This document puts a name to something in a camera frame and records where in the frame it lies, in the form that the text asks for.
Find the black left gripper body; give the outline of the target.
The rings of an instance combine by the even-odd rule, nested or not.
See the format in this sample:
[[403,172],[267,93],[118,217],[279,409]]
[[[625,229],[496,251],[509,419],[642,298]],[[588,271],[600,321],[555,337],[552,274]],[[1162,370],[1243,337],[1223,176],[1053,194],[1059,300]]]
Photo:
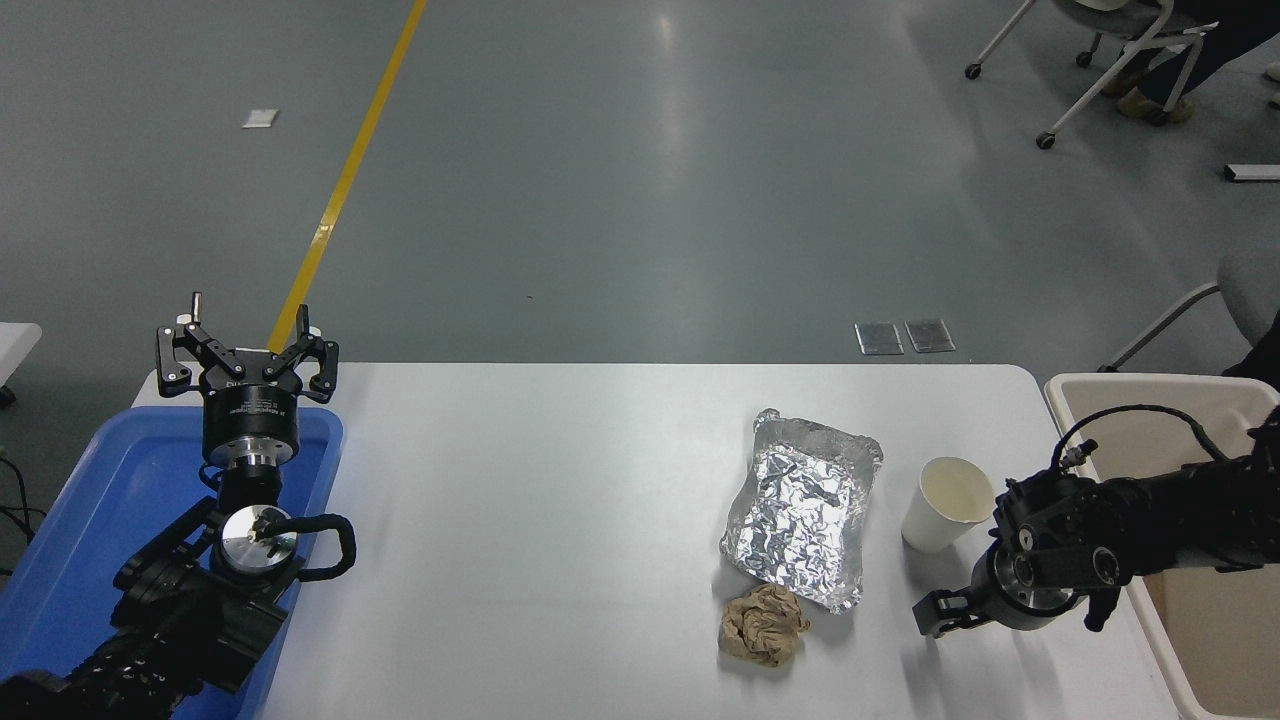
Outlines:
[[210,464],[287,464],[298,452],[294,372],[278,379],[234,379],[204,372],[204,459]]

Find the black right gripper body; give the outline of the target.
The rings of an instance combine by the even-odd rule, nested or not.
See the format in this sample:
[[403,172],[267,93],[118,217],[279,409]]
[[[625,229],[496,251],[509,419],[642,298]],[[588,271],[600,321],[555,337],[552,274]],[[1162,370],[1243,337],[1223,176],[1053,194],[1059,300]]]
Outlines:
[[1023,584],[1016,578],[1011,553],[998,539],[989,544],[972,571],[970,606],[979,625],[997,623],[1032,632],[1047,626],[1082,601],[1075,591]]

